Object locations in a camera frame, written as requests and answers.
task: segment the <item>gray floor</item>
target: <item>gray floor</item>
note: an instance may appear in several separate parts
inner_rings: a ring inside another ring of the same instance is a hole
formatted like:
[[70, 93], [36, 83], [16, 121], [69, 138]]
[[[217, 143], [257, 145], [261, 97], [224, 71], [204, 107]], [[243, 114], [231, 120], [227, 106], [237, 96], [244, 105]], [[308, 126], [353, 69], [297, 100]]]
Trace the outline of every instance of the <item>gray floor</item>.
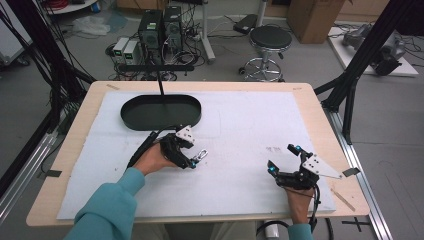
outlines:
[[[90, 13], [80, 11], [68, 14], [60, 21], [69, 23], [87, 14]], [[110, 17], [110, 12], [104, 11], [97, 16]], [[211, 19], [210, 29], [222, 22], [228, 22], [228, 19]], [[268, 22], [286, 26], [283, 19], [268, 19]], [[128, 21], [124, 29], [91, 40], [69, 36], [67, 44], [90, 74], [97, 79], [107, 80], [114, 71], [104, 50], [119, 36], [135, 33], [137, 26], [137, 21]], [[231, 27], [231, 24], [222, 24], [219, 29]], [[422, 40], [415, 40], [424, 47]], [[216, 62], [197, 67], [187, 76], [179, 74], [178, 81], [243, 81], [237, 70], [255, 56], [248, 38], [211, 38], [210, 41], [217, 56]], [[417, 54], [420, 57], [424, 55], [422, 52]], [[307, 82], [318, 87], [343, 71], [328, 42], [302, 45], [294, 39], [284, 56], [284, 60], [278, 59], [278, 56], [273, 58], [282, 66], [287, 82]], [[405, 58], [410, 63], [423, 64], [423, 60], [409, 54]], [[421, 186], [424, 180], [421, 157], [424, 150], [424, 110], [421, 106], [424, 102], [424, 69], [417, 67], [416, 70], [420, 75], [414, 78], [362, 76], [357, 86], [352, 122], [355, 150], [394, 239], [414, 240], [424, 236], [424, 188]], [[48, 112], [48, 95], [49, 88], [34, 65], [14, 65], [0, 71], [0, 174], [4, 173]], [[327, 95], [324, 93], [318, 97], [323, 100]], [[26, 225], [26, 216], [42, 183], [43, 180], [38, 178], [31, 180], [0, 226], [2, 239], [61, 239], [69, 230], [68, 227], [31, 228]], [[367, 217], [358, 220], [368, 222]], [[342, 224], [342, 221], [354, 221], [353, 218], [332, 218], [331, 221], [335, 239], [375, 239], [371, 227], [367, 225], [361, 225], [359, 230], [355, 225]], [[199, 227], [208, 231], [207, 226], [200, 225], [193, 227], [193, 231], [196, 232], [195, 229]], [[174, 225], [169, 229], [177, 232], [180, 228]], [[286, 239], [284, 229], [280, 228], [280, 234], [280, 239]], [[324, 219], [319, 220], [314, 236], [316, 239], [328, 238]], [[202, 239], [196, 234], [192, 237]]]

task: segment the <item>black oval tray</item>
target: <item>black oval tray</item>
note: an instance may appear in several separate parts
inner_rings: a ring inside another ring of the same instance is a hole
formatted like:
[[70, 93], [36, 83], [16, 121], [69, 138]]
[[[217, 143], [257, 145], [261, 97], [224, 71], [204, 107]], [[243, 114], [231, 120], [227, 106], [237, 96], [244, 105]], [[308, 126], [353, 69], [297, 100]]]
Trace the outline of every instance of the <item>black oval tray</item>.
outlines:
[[200, 102], [188, 95], [140, 95], [121, 108], [125, 125], [136, 131], [160, 130], [172, 125], [196, 125], [202, 116]]

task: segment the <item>hand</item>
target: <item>hand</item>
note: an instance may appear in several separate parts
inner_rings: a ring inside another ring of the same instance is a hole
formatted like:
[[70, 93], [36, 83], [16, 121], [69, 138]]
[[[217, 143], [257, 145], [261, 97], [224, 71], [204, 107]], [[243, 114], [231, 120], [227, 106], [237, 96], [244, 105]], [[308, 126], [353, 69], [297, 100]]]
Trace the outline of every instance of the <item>hand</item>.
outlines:
[[146, 176], [149, 173], [161, 170], [163, 167], [176, 167], [176, 165], [165, 159], [160, 150], [160, 144], [155, 143], [141, 155], [133, 167]]
[[289, 200], [290, 216], [293, 224], [308, 223], [309, 203], [314, 195], [314, 189], [295, 190], [293, 188], [284, 188]]

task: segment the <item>teal sleeve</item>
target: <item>teal sleeve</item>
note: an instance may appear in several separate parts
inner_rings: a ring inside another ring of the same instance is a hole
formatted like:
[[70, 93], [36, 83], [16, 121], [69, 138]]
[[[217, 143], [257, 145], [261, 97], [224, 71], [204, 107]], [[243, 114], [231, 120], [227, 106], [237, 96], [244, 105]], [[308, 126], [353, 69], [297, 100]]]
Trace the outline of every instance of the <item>teal sleeve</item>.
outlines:
[[144, 182], [139, 170], [128, 168], [117, 183], [101, 185], [77, 213], [65, 239], [131, 239], [137, 207], [134, 195]]
[[294, 224], [288, 228], [290, 240], [312, 240], [311, 225]]

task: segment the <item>white paper sheet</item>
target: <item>white paper sheet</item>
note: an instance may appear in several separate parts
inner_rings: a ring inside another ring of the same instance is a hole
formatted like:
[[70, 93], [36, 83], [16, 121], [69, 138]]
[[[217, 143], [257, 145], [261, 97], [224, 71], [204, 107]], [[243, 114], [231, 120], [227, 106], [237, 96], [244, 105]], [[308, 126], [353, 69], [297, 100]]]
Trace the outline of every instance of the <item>white paper sheet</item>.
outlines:
[[[120, 118], [122, 105], [140, 92], [105, 95], [69, 180], [58, 219], [73, 219], [93, 192], [116, 182], [135, 150], [150, 132], [128, 129]], [[195, 146], [208, 156], [196, 169], [166, 168], [146, 177], [135, 196], [136, 217], [187, 217], [288, 213], [283, 189], [267, 172], [272, 160], [280, 171], [293, 172], [300, 159], [288, 144], [313, 152], [294, 96], [283, 92], [185, 92], [202, 104], [202, 118], [193, 127]], [[325, 179], [319, 180], [319, 211], [334, 211]]]

